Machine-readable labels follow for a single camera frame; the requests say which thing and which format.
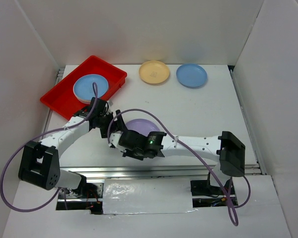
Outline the purple plate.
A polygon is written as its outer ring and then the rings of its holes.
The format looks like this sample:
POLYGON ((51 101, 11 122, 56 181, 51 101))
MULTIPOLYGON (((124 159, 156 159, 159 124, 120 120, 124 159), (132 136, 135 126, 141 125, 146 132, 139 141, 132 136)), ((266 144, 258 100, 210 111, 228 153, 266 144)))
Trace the purple plate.
POLYGON ((79 100, 81 103, 84 103, 84 104, 90 104, 91 102, 91 99, 82 99, 80 97, 78 97, 77 95, 75 95, 76 99, 79 100))
POLYGON ((148 119, 133 119, 126 123, 126 127, 144 136, 148 136, 153 131, 160 131, 159 127, 148 119))

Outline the blue plate front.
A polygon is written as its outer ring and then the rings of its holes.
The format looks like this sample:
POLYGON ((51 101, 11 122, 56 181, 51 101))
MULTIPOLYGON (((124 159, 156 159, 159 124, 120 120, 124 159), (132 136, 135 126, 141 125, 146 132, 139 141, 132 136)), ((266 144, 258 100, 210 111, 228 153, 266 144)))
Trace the blue plate front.
POLYGON ((97 97, 104 96, 109 89, 108 81, 99 74, 88 74, 79 78, 73 86, 73 92, 79 99, 89 101, 95 96, 93 83, 97 85, 97 97))

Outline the blue plate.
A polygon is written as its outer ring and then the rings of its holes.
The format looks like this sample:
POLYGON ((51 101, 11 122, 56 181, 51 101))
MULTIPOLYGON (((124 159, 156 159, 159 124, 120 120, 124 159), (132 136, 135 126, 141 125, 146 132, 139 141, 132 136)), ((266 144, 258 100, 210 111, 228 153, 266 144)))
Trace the blue plate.
POLYGON ((178 67, 176 78, 180 84, 188 88, 199 88, 207 83, 208 75, 203 67, 187 63, 178 67))
POLYGON ((79 99, 89 101, 95 96, 93 83, 97 85, 97 97, 104 96, 109 89, 108 81, 99 74, 88 74, 79 78, 73 86, 73 92, 79 99))

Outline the yellow plate back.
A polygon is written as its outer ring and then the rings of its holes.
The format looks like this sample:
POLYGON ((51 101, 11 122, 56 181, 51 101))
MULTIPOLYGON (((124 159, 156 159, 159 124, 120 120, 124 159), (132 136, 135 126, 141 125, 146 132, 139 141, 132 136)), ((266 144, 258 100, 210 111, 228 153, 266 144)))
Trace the yellow plate back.
POLYGON ((140 79, 147 84, 162 84, 169 78, 169 75, 168 66, 156 60, 146 61, 139 68, 140 79))

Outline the blue plate back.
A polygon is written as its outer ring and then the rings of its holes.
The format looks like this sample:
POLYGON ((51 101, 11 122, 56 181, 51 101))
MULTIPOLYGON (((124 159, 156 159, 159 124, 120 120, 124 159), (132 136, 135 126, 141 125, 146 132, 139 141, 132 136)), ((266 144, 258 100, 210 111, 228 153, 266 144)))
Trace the blue plate back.
POLYGON ((199 88, 207 83, 208 75, 203 67, 187 63, 178 67, 176 78, 180 84, 188 88, 199 88))

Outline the purple plate front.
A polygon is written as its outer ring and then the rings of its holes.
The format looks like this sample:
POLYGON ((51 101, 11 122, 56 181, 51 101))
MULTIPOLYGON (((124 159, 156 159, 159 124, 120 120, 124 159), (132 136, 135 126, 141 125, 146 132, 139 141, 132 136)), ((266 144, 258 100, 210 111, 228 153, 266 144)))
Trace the purple plate front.
POLYGON ((76 99, 79 100, 81 103, 84 103, 84 104, 90 104, 91 102, 91 99, 82 99, 80 97, 78 97, 77 95, 75 95, 76 99))

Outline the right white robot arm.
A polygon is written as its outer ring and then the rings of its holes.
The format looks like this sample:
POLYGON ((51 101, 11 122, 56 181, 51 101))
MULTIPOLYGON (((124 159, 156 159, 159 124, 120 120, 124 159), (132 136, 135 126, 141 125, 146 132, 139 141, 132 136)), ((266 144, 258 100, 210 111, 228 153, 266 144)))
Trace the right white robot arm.
POLYGON ((210 137, 174 135, 161 120, 149 113, 163 131, 152 131, 144 136, 127 129, 122 115, 123 112, 117 111, 111 119, 107 140, 109 146, 120 150, 124 157, 138 160, 170 156, 196 157, 210 173, 206 188, 211 194, 218 194, 222 190, 225 196, 230 196, 230 189, 224 186, 226 182, 245 175, 245 145, 230 131, 210 137))

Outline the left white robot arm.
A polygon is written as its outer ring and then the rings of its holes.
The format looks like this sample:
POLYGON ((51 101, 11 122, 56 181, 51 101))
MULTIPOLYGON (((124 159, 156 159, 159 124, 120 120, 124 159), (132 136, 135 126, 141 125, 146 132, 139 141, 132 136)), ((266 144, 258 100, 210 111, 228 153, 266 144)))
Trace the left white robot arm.
POLYGON ((91 130, 100 129, 101 136, 106 137, 108 125, 113 118, 107 101, 92 98, 90 105, 77 111, 61 128, 50 133, 40 141, 26 143, 18 177, 20 180, 51 190, 60 187, 70 190, 82 198, 96 186, 88 183, 86 177, 60 168, 60 157, 82 136, 91 130))

